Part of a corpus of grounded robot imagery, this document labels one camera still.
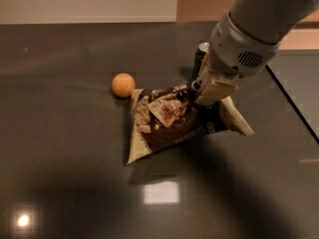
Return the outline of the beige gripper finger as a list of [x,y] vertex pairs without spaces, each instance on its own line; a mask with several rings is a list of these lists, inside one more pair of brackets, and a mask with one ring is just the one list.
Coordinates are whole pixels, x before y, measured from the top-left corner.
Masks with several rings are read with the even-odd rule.
[[210,106],[232,95],[238,89],[238,75],[212,73],[199,78],[200,88],[196,92],[194,102],[202,106]]
[[202,60],[199,56],[195,57],[195,64],[192,70],[192,88],[201,92],[211,78],[212,68],[210,64],[209,54],[206,53]]

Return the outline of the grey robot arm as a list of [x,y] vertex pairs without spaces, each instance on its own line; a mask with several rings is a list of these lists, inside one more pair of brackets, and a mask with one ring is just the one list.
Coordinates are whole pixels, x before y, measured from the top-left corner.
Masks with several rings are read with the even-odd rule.
[[213,28],[197,78],[195,102],[210,106],[237,90],[237,80],[262,70],[282,39],[319,0],[235,0]]

